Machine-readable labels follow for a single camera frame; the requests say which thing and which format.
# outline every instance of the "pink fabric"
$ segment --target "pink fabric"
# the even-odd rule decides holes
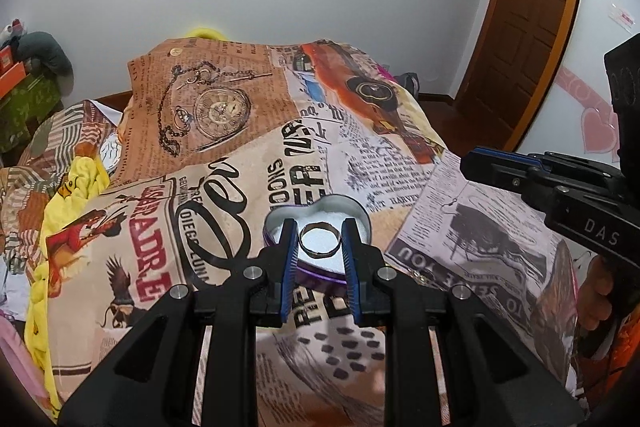
[[[589,84],[562,66],[556,76],[556,84],[580,102],[584,111],[580,118],[582,140],[586,153],[611,153],[613,162],[620,161],[620,135],[618,115],[612,105]]]
[[[391,73],[389,73],[387,70],[385,70],[385,68],[380,66],[380,64],[376,64],[376,65],[378,67],[378,72],[380,72],[382,76],[384,76],[387,80],[391,80],[391,82],[395,82],[397,84],[395,78]]]
[[[31,355],[18,332],[3,316],[0,316],[0,351],[32,397],[49,398],[44,388],[44,375],[31,360]]]

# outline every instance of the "newspaper print fabric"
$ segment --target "newspaper print fabric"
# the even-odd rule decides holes
[[[385,251],[444,153],[417,102],[347,45],[175,39],[129,71],[115,180],[50,238],[62,400],[172,285],[223,283],[258,255],[275,207],[345,194]],[[261,425],[381,426],[383,333],[356,328],[341,299],[299,287],[292,304],[281,330],[258,332]],[[202,375],[196,423],[201,402]]]
[[[566,242],[518,195],[467,182],[447,151],[386,259],[428,285],[468,285],[564,383],[577,321]]]

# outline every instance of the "purple tin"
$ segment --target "purple tin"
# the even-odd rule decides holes
[[[341,194],[328,194],[313,204],[286,204],[274,208],[264,220],[262,235],[267,246],[275,245],[274,233],[289,217],[300,222],[309,221],[314,214],[344,214],[343,219],[353,217],[358,224],[360,239],[367,245],[371,244],[371,221],[367,211],[353,198]],[[341,224],[333,222],[340,230]],[[313,290],[336,297],[346,297],[347,283],[342,263],[342,247],[329,259],[312,259],[300,248],[298,250],[298,270],[296,283]]]

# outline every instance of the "yellow blanket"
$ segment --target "yellow blanket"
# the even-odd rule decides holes
[[[44,209],[44,220],[40,230],[40,249],[47,256],[46,239],[82,215],[87,201],[95,198],[109,185],[109,176],[100,158],[76,156],[69,174],[57,193]]]
[[[76,156],[68,175],[60,185],[58,192],[51,198],[44,210],[40,247],[47,255],[46,238],[59,232],[66,225],[82,215],[82,211],[92,198],[95,198],[109,185],[109,176],[102,166],[100,158]],[[44,262],[34,272],[31,285],[27,322],[24,328],[24,343],[31,358],[44,371],[44,385],[53,406],[53,416],[58,417],[62,405],[56,392],[49,353],[49,335],[47,334],[47,291],[49,285],[49,263]]]

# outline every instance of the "orange box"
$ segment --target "orange box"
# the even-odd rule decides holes
[[[11,55],[11,46],[5,46],[0,50],[0,74],[4,74],[14,64],[14,58]]]
[[[26,76],[27,72],[24,70],[24,64],[21,62],[14,64],[9,71],[0,76],[0,98],[14,89]]]

